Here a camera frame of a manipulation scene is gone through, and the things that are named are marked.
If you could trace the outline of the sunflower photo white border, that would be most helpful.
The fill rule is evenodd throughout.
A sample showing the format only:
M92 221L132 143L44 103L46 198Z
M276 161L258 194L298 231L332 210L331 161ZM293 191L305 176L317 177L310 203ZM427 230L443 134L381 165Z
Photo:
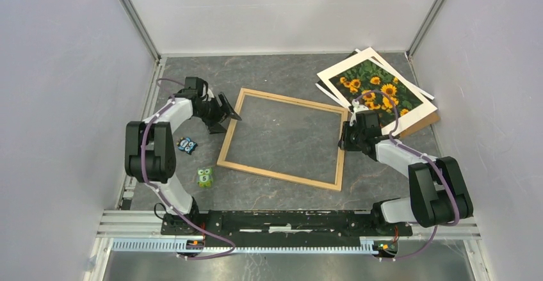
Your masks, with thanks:
M318 84L349 109L358 101L376 111L383 134L398 124L395 136L437 111L432 98L407 80L373 48L355 50L317 73Z

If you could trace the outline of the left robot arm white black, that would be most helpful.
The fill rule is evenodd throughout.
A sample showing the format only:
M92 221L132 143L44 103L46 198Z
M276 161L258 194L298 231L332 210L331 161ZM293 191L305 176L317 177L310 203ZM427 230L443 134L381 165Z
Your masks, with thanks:
M215 95L202 78L187 77L182 86L156 113L126 125L124 168L153 191L168 214L178 215L176 225L190 235L200 229L201 217L195 199L176 176L173 133L191 118L201 119L210 134L225 133L222 122L241 117L224 93Z

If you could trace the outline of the wooden picture frame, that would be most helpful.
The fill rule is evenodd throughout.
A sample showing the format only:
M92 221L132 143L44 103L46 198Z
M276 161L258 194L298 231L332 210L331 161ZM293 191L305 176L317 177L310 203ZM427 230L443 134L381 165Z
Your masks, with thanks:
M331 106L328 104L323 104L323 103L309 101L309 100L297 99L294 97L287 97L284 95L278 95L274 93L262 92L259 90L254 90L254 89L249 89L249 88L240 89L238 99L234 108L236 112L241 113L243 102L245 100L245 97L247 96L255 97L259 99L272 100L275 102L281 102L285 104L292 104L292 105L301 106L305 108L317 109L319 111L338 113L341 115L342 122L346 121L346 119L348 118L348 110L346 108L342 108L339 106ZM239 163L233 163L233 162L227 161L226 160L227 153L229 151L237 123L238 122L236 120L233 120L229 123L229 127L227 129L225 139L223 141L223 145L221 147L221 151L219 153L218 160L216 163L218 166L230 168L233 170L238 170L241 172L261 175L261 176L269 177L273 179L279 179L279 180L293 182L297 184L303 184L306 186L312 186L315 188L323 188L323 189L329 189L333 191L342 190L343 172L344 172L344 151L342 151L341 149L337 150L337 161L336 161L336 172L334 176L334 183L316 181L316 180L312 180L308 178L298 177L295 175L289 175L289 174L280 173L280 172L273 172L271 170L265 170L262 168L256 168L253 166L247 166L247 165L242 165Z

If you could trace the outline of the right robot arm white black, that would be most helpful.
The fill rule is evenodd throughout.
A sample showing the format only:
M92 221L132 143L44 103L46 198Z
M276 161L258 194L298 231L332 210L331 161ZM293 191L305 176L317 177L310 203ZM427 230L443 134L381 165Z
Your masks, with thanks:
M369 219L372 231L386 235L396 223L412 221L424 228L454 226L472 217L473 202L458 161L418 152L396 137L384 135L379 123L375 111L356 112L342 123L338 141L341 150L362 152L408 180L408 197L373 204Z

